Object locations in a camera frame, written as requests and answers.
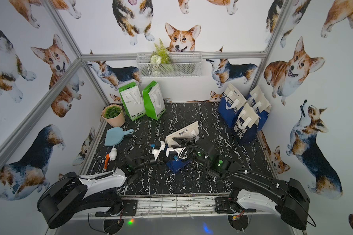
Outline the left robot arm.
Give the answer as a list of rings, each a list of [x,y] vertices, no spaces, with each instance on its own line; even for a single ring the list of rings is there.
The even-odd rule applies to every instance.
[[[140,171],[164,165],[167,144],[136,143],[125,151],[125,163],[114,170],[94,175],[69,172],[39,198],[37,209],[50,229],[67,223],[77,213],[117,216],[125,213],[125,203],[117,188],[137,180]]]

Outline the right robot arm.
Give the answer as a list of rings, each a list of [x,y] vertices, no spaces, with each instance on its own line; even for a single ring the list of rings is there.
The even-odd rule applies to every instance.
[[[230,196],[219,213],[256,210],[276,214],[291,227],[302,231],[308,224],[316,226],[308,213],[310,198],[298,180],[279,180],[249,170],[218,154],[215,147],[204,140],[174,138],[174,141],[181,149],[180,159],[201,164],[206,175],[217,182],[232,182]]]

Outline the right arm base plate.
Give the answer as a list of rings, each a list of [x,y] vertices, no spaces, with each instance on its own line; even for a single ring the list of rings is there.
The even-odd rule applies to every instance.
[[[244,209],[229,197],[216,197],[214,211],[216,213],[235,214],[242,212],[256,212],[256,209]]]

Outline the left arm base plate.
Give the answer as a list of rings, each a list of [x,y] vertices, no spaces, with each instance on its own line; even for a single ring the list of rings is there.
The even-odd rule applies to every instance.
[[[135,216],[137,204],[138,200],[123,200],[121,202],[115,202],[114,206],[109,208],[107,212],[96,212],[95,217]]]

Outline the green white takeout bag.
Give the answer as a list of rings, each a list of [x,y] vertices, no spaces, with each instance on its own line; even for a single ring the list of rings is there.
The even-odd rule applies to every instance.
[[[135,82],[120,87],[119,94],[125,112],[132,121],[135,121],[146,114],[143,98],[140,94],[139,87]]]

